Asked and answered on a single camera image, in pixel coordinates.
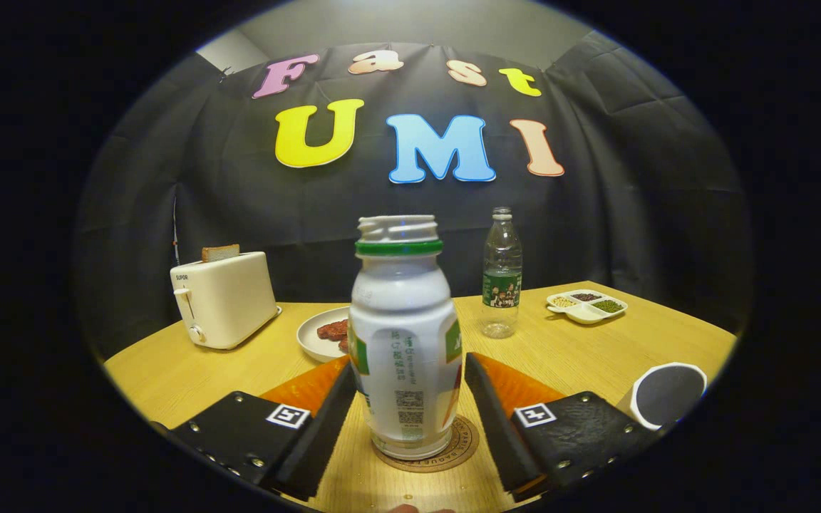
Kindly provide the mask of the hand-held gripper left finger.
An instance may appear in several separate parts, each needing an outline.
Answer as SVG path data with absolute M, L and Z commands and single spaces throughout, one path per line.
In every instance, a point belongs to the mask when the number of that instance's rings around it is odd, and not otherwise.
M 168 437 L 250 486 L 315 497 L 356 388 L 348 355 L 260 395 L 226 394 Z

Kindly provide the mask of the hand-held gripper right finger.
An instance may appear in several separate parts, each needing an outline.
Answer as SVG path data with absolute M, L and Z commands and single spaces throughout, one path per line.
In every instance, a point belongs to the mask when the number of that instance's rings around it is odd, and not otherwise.
M 465 359 L 502 487 L 516 501 L 570 493 L 659 440 L 593 392 L 563 394 L 481 353 Z

